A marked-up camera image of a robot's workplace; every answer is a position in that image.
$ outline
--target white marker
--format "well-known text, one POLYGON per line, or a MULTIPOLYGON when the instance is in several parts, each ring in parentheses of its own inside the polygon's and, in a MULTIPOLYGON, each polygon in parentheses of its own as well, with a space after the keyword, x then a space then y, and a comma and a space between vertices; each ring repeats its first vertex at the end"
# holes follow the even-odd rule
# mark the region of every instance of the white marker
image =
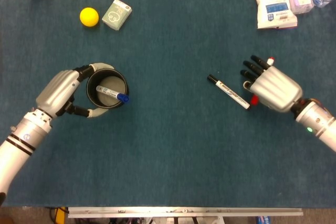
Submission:
POLYGON ((225 93, 227 93, 233 100, 235 100, 237 103, 239 103, 241 106, 244 107, 244 109, 249 110, 250 104, 245 101, 243 98, 241 98, 239 95, 237 95, 235 92, 233 92, 227 85, 219 81, 217 78, 215 78, 212 74, 209 74, 208 80, 212 83, 216 84, 217 87, 219 87, 221 90, 223 90, 225 93))
POLYGON ((97 86, 96 90, 100 93, 103 93, 103 94, 106 94, 110 97, 116 98, 116 99, 118 99, 119 101, 122 101, 122 102, 128 102, 128 100, 129 100, 128 95, 116 92, 112 89, 108 89, 108 88, 105 88, 103 86, 97 86))

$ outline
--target white robotic arm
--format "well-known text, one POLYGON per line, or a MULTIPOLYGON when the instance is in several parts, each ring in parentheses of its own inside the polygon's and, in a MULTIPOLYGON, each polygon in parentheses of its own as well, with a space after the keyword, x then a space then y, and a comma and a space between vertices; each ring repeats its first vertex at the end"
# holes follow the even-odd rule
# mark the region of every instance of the white robotic arm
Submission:
POLYGON ((251 56, 251 59, 259 66, 244 61, 253 73, 240 72, 249 79, 243 87, 259 96, 260 102, 269 108, 293 112, 298 123, 336 151, 336 123, 330 112, 316 99, 302 98, 301 87, 280 70, 256 56, 251 56))
POLYGON ((105 63, 94 63, 61 71, 37 97, 37 109, 28 112, 16 127, 12 127, 12 133, 0 146, 0 206, 15 175, 51 130, 52 119, 65 112, 90 118, 107 111, 102 108, 87 110, 72 103, 73 94, 80 83, 95 71, 104 68, 113 69, 105 63))

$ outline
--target marker label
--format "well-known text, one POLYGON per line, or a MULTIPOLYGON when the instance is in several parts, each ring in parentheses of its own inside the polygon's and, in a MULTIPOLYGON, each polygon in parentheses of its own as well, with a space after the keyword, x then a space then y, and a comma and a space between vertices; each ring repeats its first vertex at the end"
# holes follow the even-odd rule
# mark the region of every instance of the marker label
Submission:
POLYGON ((221 81, 217 81, 216 86, 219 87, 221 90, 223 90, 225 93, 227 93, 228 96, 230 96, 233 100, 238 102, 245 109, 248 109, 250 107, 250 104, 247 101, 245 101, 243 98, 237 95, 234 91, 232 91, 228 86, 226 86, 221 81))
POLYGON ((97 86, 96 90, 100 93, 106 94, 110 97, 116 98, 117 99, 117 95, 119 94, 119 92, 116 92, 114 90, 108 89, 108 88, 104 88, 102 86, 97 86))

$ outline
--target blue table surface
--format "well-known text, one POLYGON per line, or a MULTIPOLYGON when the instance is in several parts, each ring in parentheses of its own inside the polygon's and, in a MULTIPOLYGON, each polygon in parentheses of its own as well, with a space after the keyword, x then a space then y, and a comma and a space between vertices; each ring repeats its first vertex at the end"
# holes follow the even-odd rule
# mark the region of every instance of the blue table surface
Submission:
MULTIPOLYGON (((122 0, 120 31, 85 28, 113 0, 0 0, 0 136, 61 70, 115 66, 131 102, 95 119, 64 115, 14 179, 8 206, 336 207, 336 154, 293 120, 250 112, 239 71, 256 54, 336 113, 336 2, 298 28, 257 30, 255 0, 122 0)), ((90 106, 85 83, 76 104, 90 106)))

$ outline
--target silver robotic hand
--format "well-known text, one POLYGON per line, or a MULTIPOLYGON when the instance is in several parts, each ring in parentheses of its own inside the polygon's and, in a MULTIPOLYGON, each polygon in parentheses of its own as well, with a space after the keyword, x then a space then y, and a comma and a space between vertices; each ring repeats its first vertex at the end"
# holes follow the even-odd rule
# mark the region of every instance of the silver robotic hand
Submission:
POLYGON ((253 73, 242 70, 248 79, 243 87, 259 97, 259 101, 278 112, 291 111, 298 123, 336 151, 336 122, 330 112, 316 99, 302 98, 301 87, 290 77, 262 59, 251 56, 257 65, 244 61, 253 73))
POLYGON ((51 130, 52 119, 65 112, 90 118, 107 111, 101 108, 87 110, 73 105, 73 94, 80 83, 104 68, 113 69, 108 64, 94 63, 61 71, 37 97, 37 109, 28 112, 16 127, 12 126, 12 133, 0 146, 0 206, 15 175, 51 130))

